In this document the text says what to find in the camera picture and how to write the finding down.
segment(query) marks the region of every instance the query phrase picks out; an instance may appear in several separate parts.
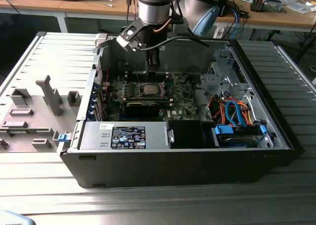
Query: metal workbench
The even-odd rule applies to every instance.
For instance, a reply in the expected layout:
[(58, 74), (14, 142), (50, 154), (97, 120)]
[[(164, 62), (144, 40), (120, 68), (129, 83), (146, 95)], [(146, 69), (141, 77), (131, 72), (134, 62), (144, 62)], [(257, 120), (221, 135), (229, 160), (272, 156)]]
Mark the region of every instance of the metal workbench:
[[(81, 77), (76, 86), (76, 91), (81, 91), (90, 60), (77, 58), (83, 58), (84, 53), (93, 55), (93, 39), (94, 35), (50, 33), (36, 37), (0, 89), (0, 113), (10, 101), (4, 97), (6, 89), (16, 85), (24, 72), (29, 73), (27, 79), (39, 71), (34, 67), (38, 66), (34, 55), (50, 53), (63, 66), (60, 71), (66, 79), (54, 86), (61, 94), (69, 91), (68, 77), (74, 81)], [(295, 134), (306, 151), (289, 166), (276, 168), (253, 184), (84, 189), (55, 152), (0, 153), (0, 209), (24, 214), (38, 225), (315, 224), (316, 97), (289, 59), (284, 59), (287, 65), (282, 66), (276, 66), (271, 58), (267, 63), (267, 56), (276, 56), (282, 49), (271, 49), (271, 43), (263, 49), (253, 42), (240, 45), (249, 52), (250, 60), (258, 61), (253, 64), (258, 75), (291, 120), (293, 131), (297, 129)], [(77, 67), (69, 67), (69, 61)], [(54, 65), (45, 67), (52, 71)], [(306, 94), (308, 99), (299, 100)]]

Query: power supply label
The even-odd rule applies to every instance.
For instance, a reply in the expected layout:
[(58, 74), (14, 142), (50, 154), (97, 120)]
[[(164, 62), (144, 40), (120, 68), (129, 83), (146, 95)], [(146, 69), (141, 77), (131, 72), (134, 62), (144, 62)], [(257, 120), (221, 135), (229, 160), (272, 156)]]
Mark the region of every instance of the power supply label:
[(145, 127), (113, 127), (111, 148), (114, 150), (145, 149)]

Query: aluminum profile table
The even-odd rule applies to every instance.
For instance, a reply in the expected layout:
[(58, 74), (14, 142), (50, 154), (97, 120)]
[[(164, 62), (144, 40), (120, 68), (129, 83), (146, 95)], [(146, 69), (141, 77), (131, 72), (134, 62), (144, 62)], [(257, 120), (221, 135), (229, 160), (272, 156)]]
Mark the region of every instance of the aluminum profile table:
[[(20, 75), (30, 55), (39, 50), (37, 47), (55, 45), (53, 40), (36, 37), (31, 43), (0, 89), (0, 111), (2, 100), (6, 99), (4, 89)], [(73, 48), (83, 51), (76, 42)], [(82, 47), (92, 51), (90, 43)], [(316, 136), (312, 133), (315, 115), (311, 113), (315, 108), (297, 106), (316, 100), (311, 86), (281, 48), (264, 43), (260, 49), (257, 42), (240, 45), (249, 59), (258, 64), (258, 74), (306, 150), (292, 164), (274, 169), (253, 184), (83, 189), (55, 152), (0, 153), (0, 209), (24, 214), (38, 225), (315, 224)], [(273, 61), (267, 61), (265, 55), (277, 57), (279, 64), (269, 63)], [(271, 66), (284, 69), (273, 72), (268, 69)], [(310, 130), (300, 130), (298, 126)]]

